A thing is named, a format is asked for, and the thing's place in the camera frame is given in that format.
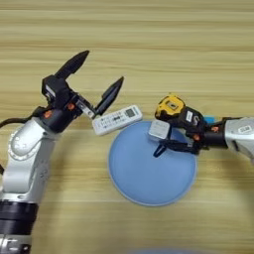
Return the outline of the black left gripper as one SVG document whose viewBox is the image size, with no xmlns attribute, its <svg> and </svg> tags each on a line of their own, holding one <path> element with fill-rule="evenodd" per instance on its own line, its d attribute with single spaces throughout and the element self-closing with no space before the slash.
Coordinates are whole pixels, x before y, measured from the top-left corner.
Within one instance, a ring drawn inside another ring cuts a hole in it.
<svg viewBox="0 0 254 254">
<path fill-rule="evenodd" d="M 89 51 L 78 53 L 69 59 L 57 72 L 56 77 L 67 79 L 71 74 L 76 73 L 85 62 Z M 67 126 L 77 117 L 85 114 L 92 119 L 95 114 L 102 115 L 116 99 L 124 77 L 121 76 L 117 81 L 111 84 L 102 94 L 101 101 L 96 108 L 85 100 L 78 93 L 71 93 L 68 97 L 53 97 L 46 94 L 48 102 L 47 107 L 37 108 L 33 119 L 36 120 L 43 128 L 54 133 L 63 132 Z"/>
</svg>

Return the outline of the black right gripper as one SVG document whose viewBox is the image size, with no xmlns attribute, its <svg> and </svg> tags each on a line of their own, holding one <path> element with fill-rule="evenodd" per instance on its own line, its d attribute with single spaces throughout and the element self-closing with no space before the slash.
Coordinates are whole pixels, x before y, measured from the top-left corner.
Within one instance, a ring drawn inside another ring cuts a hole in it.
<svg viewBox="0 0 254 254">
<path fill-rule="evenodd" d="M 209 150 L 210 148 L 227 149 L 224 121 L 214 124 L 204 122 L 197 129 L 187 130 L 186 135 L 193 140 L 192 145 L 177 140 L 163 140 L 160 144 L 173 151 L 194 153 L 196 155 L 200 150 Z"/>
</svg>

